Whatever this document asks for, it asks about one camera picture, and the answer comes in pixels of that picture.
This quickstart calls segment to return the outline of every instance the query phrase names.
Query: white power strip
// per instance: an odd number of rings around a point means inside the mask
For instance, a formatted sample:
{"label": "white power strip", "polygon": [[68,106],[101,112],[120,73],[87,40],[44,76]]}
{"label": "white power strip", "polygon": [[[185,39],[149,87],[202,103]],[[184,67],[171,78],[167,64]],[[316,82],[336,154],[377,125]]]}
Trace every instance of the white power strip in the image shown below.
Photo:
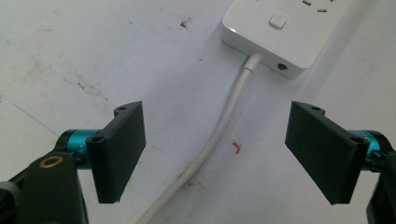
{"label": "white power strip", "polygon": [[222,40],[295,78],[323,50],[351,0],[234,0],[225,14]]}

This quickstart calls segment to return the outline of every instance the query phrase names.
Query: white cable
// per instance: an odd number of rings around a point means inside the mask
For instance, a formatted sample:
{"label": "white cable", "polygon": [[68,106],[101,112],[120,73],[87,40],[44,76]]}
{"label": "white cable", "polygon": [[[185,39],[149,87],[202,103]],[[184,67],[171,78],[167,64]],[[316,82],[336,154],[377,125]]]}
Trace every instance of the white cable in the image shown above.
{"label": "white cable", "polygon": [[227,131],[230,121],[235,113],[239,99],[246,88],[253,71],[260,64],[262,55],[260,53],[252,54],[244,65],[244,70],[239,76],[238,81],[233,87],[228,104],[225,106],[223,114],[219,120],[218,126],[212,133],[209,141],[206,143],[204,150],[192,165],[158,198],[158,200],[146,211],[146,213],[137,221],[137,224],[149,224],[150,221],[163,209],[163,207],[177,194],[177,192],[195,175],[195,173],[207,161],[210,155],[218,146],[221,138]]}

